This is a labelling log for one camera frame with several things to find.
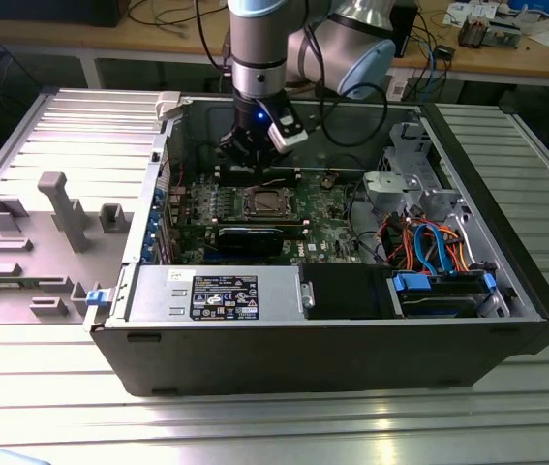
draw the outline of white cable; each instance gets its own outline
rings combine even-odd
[[[14,63],[14,59],[10,58],[10,62],[5,66],[5,69],[3,70],[3,76],[1,77],[1,84],[0,84],[0,102],[3,107],[5,107],[5,102],[3,102],[3,86],[5,85],[5,79],[7,77],[7,72],[10,70],[10,66],[12,66],[12,63]]]

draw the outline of floor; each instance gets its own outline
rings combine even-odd
[[[39,55],[19,55],[18,61],[44,86],[85,87],[85,80],[75,59]],[[102,60],[103,76],[108,88],[115,89],[173,89],[191,92],[215,91],[218,80],[207,65],[161,64],[120,60]],[[430,98],[452,101],[461,85],[449,83],[444,91]],[[38,94],[38,87],[8,57],[0,59],[0,147],[10,135],[21,116]],[[504,92],[496,84],[468,84],[460,103],[501,104],[515,108],[533,128],[540,139],[549,135],[549,89],[517,86]]]

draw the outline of warning label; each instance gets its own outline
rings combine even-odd
[[[190,318],[258,320],[257,276],[195,276]]]

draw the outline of metal bracket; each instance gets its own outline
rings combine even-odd
[[[179,92],[161,92],[155,106],[158,121],[168,121],[179,116],[182,112],[180,99],[181,94]]]

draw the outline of blue clip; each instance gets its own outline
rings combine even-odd
[[[107,307],[112,302],[112,288],[98,289],[89,291],[84,299],[87,305],[97,305],[99,307]]]
[[[429,276],[419,273],[399,273],[394,279],[394,289],[397,292],[408,291],[431,291]]]
[[[491,292],[496,290],[496,287],[497,287],[496,280],[491,274],[489,273],[483,274],[483,279],[485,280],[485,284],[487,285],[487,287]]]

